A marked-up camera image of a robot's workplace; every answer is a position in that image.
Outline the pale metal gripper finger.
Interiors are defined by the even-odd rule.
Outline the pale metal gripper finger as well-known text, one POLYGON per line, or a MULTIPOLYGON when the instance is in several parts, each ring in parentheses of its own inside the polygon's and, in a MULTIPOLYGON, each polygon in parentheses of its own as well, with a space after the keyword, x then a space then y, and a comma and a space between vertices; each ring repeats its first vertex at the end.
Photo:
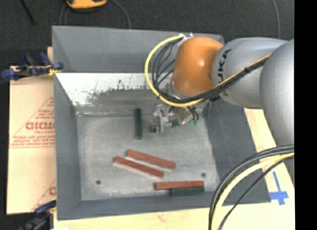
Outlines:
POLYGON ((165 117, 165 105, 156 105, 153 113, 153 120, 164 120, 165 117))
POLYGON ((150 132, 163 134, 165 132, 164 123, 160 120, 152 120, 150 124, 150 132))

